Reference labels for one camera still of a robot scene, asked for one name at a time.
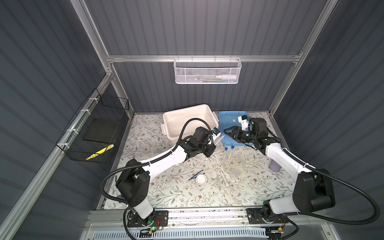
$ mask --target white ceramic bowl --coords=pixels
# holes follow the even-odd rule
[[[204,185],[204,184],[206,184],[207,183],[207,177],[204,175],[204,174],[199,174],[199,175],[197,175],[197,177],[196,177],[196,183],[198,184],[198,185]]]

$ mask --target aluminum frame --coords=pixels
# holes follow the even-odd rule
[[[105,92],[112,78],[112,73],[108,72],[100,82],[99,86],[97,86],[97,90],[92,93],[82,109],[88,109],[91,103],[94,101],[93,99],[96,98],[99,93]],[[85,114],[85,111],[79,112],[79,114],[71,123],[69,129],[72,129],[76,126],[76,124],[81,120],[83,114]],[[60,142],[65,142],[70,134],[71,133],[67,131],[60,139]],[[23,223],[25,217],[28,215],[29,211],[35,204],[48,181],[51,179],[53,173],[59,166],[64,156],[65,153],[58,146],[55,146],[19,200],[17,200],[16,204],[4,219],[3,223],[0,225],[0,240],[11,240],[14,237],[20,225]]]
[[[289,62],[297,63],[300,60],[300,55],[236,55],[236,56],[194,56],[194,55],[108,55],[107,61],[110,63],[125,63],[125,62],[148,62],[148,63],[173,63],[177,61],[231,61],[234,59],[241,59],[241,62],[257,63],[257,62]]]
[[[99,31],[96,28],[96,25],[93,21],[90,11],[84,0],[71,0],[71,4],[75,9],[77,16],[80,19],[81,24],[83,25],[85,32],[88,35],[89,40],[91,41],[93,48],[95,49],[101,64],[104,67],[105,72],[112,71],[115,76],[112,81],[113,88],[115,89],[119,98],[126,98],[129,100],[128,95],[126,94],[124,87],[120,81],[119,76],[114,68],[114,66],[108,62],[107,56],[108,51],[103,43],[103,40],[99,34]],[[129,115],[133,116],[134,110],[132,108],[131,102],[129,101]]]
[[[323,229],[327,240],[341,240],[333,224],[322,224],[321,228]]]
[[[297,73],[299,72],[301,66],[303,65],[303,62],[307,58],[309,52],[311,51],[311,48],[316,41],[317,37],[320,34],[320,31],[324,27],[325,23],[327,22],[331,12],[333,11],[334,7],[336,6],[338,0],[327,0],[325,3],[323,9],[321,10],[321,13],[319,17],[317,18],[310,34],[308,35],[308,38],[305,40],[303,48],[301,49],[300,53],[300,59],[297,63],[295,63],[291,70],[288,72],[287,77],[285,78],[280,90],[278,91],[275,99],[272,102],[271,107],[269,108],[269,112],[271,115],[274,115],[276,113],[277,108],[279,107],[281,101],[283,100],[285,94],[288,91],[288,88],[291,86],[294,78],[296,77]]]

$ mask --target blue plastic tray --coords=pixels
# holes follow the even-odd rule
[[[227,129],[232,126],[240,126],[241,124],[238,121],[238,117],[248,115],[245,111],[221,111],[218,113],[218,125],[220,132],[224,133],[224,129]],[[244,146],[242,143],[238,143],[229,136],[225,136],[222,140],[223,144],[226,146]]]

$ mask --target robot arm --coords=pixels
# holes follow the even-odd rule
[[[280,140],[268,136],[268,128],[264,119],[251,118],[249,122],[248,119],[245,115],[239,117],[242,126],[230,127],[225,129],[224,133],[239,143],[253,143],[260,152],[277,162],[296,181],[293,195],[264,202],[263,218],[269,219],[273,215],[292,212],[307,214],[333,207],[335,200],[332,181],[313,173],[286,154],[281,147]],[[246,126],[249,125],[251,125],[251,130],[246,131],[245,129],[248,128]]]
[[[130,208],[139,214],[144,225],[148,225],[155,218],[155,210],[147,199],[149,183],[163,171],[174,165],[181,164],[199,153],[210,157],[216,149],[214,141],[220,135],[220,130],[217,128],[214,128],[212,133],[210,133],[209,130],[198,127],[192,136],[181,140],[177,148],[170,155],[167,154],[174,147],[148,160],[137,162],[135,159],[131,159],[126,164],[126,167],[128,167],[137,166],[139,163],[150,163],[147,166],[122,171],[116,182],[117,189],[128,202]],[[165,155],[167,156],[160,161],[151,163],[152,160]]]

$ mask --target black wire basket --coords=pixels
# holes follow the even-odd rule
[[[75,127],[61,134],[56,145],[75,161],[108,163],[117,155],[129,121],[129,103],[126,98],[101,95],[93,100]],[[65,142],[60,142],[70,131]]]

